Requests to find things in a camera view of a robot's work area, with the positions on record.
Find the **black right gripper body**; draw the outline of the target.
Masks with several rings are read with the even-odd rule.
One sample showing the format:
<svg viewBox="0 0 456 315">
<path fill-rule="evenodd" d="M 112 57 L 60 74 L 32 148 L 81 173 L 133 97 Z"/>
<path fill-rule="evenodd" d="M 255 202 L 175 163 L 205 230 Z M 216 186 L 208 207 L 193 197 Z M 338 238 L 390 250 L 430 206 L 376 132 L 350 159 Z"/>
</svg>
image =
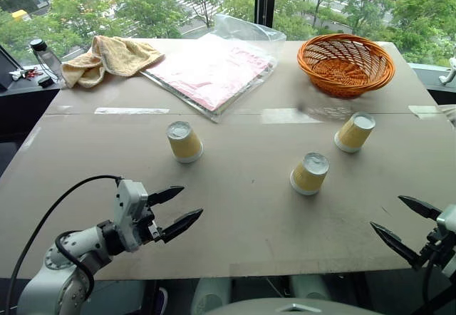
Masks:
<svg viewBox="0 0 456 315">
<path fill-rule="evenodd" d="M 420 258 L 418 260 L 418 269 L 421 269 L 426 263 L 430 263 L 433 259 L 433 264 L 443 269 L 445 267 L 443 250 L 443 240 L 446 237 L 446 230 L 441 227 L 434 228 L 427 235 L 427 242 L 420 250 Z"/>
</svg>

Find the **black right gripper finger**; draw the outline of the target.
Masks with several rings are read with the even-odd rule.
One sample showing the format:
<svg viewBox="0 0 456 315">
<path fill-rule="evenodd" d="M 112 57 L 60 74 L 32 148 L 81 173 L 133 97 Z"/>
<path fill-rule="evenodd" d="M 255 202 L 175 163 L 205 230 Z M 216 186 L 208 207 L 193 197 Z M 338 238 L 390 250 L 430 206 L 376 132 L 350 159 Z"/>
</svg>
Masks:
<svg viewBox="0 0 456 315">
<path fill-rule="evenodd" d="M 433 205 L 411 196 L 398 195 L 398 198 L 412 211 L 426 219 L 436 220 L 442 212 Z"/>
<path fill-rule="evenodd" d="M 403 244 L 396 234 L 375 222 L 370 222 L 370 225 L 383 242 L 401 256 L 413 269 L 418 270 L 424 265 L 423 258 Z"/>
</svg>

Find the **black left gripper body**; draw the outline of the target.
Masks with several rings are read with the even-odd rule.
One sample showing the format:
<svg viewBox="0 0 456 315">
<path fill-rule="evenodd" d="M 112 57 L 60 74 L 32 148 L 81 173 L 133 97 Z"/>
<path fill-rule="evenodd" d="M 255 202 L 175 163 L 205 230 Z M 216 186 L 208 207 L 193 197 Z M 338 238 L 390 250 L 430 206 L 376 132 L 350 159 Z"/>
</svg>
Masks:
<svg viewBox="0 0 456 315">
<path fill-rule="evenodd" d="M 151 207 L 145 206 L 136 220 L 136 235 L 141 245 L 149 242 L 165 241 L 163 228 L 155 222 L 155 214 Z"/>
</svg>

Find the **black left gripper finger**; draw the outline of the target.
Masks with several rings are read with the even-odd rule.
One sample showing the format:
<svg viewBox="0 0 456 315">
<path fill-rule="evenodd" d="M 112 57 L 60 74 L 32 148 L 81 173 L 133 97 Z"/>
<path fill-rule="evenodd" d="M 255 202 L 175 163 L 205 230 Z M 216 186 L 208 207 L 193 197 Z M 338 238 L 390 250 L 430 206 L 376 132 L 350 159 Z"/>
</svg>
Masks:
<svg viewBox="0 0 456 315">
<path fill-rule="evenodd" d="M 164 243 L 168 243 L 178 237 L 183 232 L 187 231 L 200 218 L 202 213 L 203 209 L 199 208 L 184 214 L 162 231 L 161 240 Z"/>
<path fill-rule="evenodd" d="M 147 206 L 153 207 L 154 205 L 163 204 L 177 196 L 184 188 L 184 186 L 175 185 L 170 186 L 165 190 L 152 193 L 151 195 L 148 195 Z"/>
</svg>

